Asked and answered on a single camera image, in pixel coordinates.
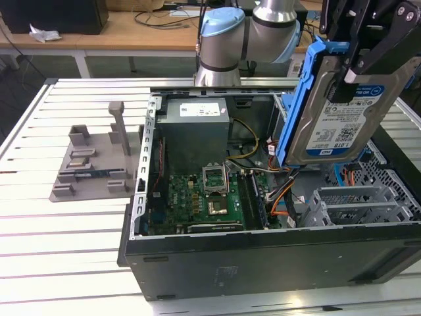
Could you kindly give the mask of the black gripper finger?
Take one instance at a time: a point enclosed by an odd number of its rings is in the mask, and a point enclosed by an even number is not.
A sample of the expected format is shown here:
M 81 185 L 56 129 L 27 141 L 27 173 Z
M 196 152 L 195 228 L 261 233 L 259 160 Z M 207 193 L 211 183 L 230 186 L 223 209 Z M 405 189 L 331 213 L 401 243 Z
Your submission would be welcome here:
M 330 29 L 330 22 L 331 22 L 331 0 L 323 0 L 322 1 L 322 10 L 320 11 L 320 25 L 319 25 L 319 32 L 321 34 L 327 34 Z
M 352 75 L 389 75 L 415 56 L 414 3 L 329 3 L 328 40 L 347 42 L 330 101 L 350 101 Z

